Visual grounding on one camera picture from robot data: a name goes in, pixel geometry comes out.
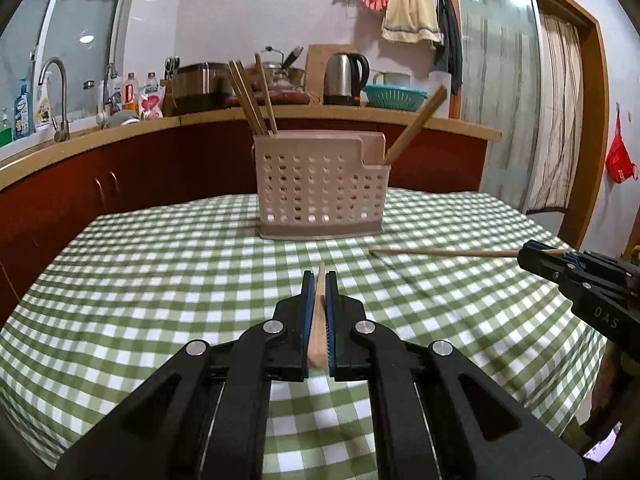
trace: beige towel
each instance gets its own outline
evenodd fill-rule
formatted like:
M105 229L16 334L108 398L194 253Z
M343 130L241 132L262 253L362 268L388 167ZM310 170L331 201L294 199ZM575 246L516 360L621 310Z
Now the beige towel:
M436 0L389 0L382 21L382 37L387 41L442 42L436 15Z

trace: green bottle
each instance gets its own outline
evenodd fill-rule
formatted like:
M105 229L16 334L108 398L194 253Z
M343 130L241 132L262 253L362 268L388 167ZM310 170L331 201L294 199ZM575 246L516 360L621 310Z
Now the green bottle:
M2 124L0 124L0 148L11 142L11 125L7 121L6 108L2 109Z

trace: tablecloth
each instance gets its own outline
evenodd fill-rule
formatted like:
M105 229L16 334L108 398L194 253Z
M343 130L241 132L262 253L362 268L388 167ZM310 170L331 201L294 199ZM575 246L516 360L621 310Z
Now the tablecloth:
M278 242L257 227L255 195L101 216L38 277L0 332L0 404L46 463L187 341L230 341L270 318L320 261L369 319L421 345L450 341L556 433L594 381L604 339L515 259L367 250L566 247L489 195L389 189L377 236ZM274 382L264 475L375 478L366 383Z

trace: wooden cutting board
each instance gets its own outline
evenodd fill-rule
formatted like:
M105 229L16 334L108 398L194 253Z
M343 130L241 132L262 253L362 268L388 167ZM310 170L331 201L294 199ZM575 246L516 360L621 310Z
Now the wooden cutting board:
M306 51L305 91L312 102L322 104L324 70L329 58L338 52L357 52L353 43L310 44Z

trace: countertop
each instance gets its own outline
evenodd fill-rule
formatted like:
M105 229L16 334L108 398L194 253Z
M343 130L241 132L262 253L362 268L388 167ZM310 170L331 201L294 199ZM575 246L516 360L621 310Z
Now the countertop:
M261 107L266 117L266 110ZM362 121L383 124L407 125L414 120L415 113L382 108L327 106L327 105L279 105L273 107L277 119L323 119ZM139 135L150 134L169 128L191 124L216 123L244 120L241 108L213 110L177 117L163 118L142 123L129 124L109 130L90 128L71 135L71 140L55 143L44 142L0 161L0 190L18 180L66 158L87 152L105 144L118 142ZM496 130L453 119L431 118L425 128L485 140L500 140L502 134Z

